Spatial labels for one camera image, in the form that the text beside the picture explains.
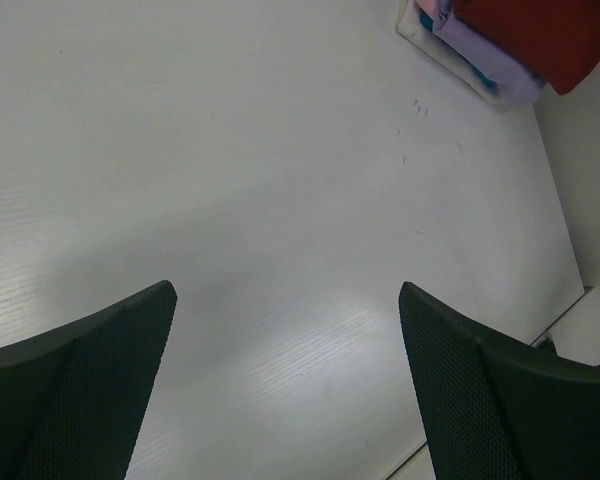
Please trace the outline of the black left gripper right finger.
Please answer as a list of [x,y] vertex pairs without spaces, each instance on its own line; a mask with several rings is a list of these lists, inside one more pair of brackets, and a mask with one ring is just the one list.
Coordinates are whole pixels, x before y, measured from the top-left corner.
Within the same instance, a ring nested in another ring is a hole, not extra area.
[[402,335],[439,479],[600,479],[600,365],[535,348],[417,285]]

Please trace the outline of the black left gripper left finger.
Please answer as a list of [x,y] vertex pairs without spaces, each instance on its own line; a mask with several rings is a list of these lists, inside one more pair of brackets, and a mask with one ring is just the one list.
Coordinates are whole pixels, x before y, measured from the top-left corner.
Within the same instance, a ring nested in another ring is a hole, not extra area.
[[125,477],[169,337],[163,280],[0,348],[0,479]]

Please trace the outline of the red t-shirt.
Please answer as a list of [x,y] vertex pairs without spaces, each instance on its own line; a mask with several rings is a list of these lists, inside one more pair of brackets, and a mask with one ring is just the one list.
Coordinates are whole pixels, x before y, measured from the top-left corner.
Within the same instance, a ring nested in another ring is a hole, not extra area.
[[600,62],[600,0],[455,1],[452,10],[561,96]]

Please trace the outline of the folded shirts under purple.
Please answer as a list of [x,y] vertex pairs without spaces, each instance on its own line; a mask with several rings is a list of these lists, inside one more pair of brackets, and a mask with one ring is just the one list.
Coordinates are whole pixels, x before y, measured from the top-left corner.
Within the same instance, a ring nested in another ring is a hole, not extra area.
[[497,88],[489,88],[474,72],[472,65],[437,38],[420,22],[420,9],[415,1],[401,0],[395,31],[405,40],[446,69],[490,105],[504,105],[505,96]]

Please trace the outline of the folded purple t-shirt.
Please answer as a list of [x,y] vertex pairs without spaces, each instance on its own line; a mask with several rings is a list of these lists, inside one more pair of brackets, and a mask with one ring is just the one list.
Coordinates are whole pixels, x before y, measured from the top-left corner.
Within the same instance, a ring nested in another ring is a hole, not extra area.
[[546,82],[505,50],[461,22],[452,1],[437,1],[432,14],[433,33],[486,78],[499,87],[508,103],[516,106],[537,101]]

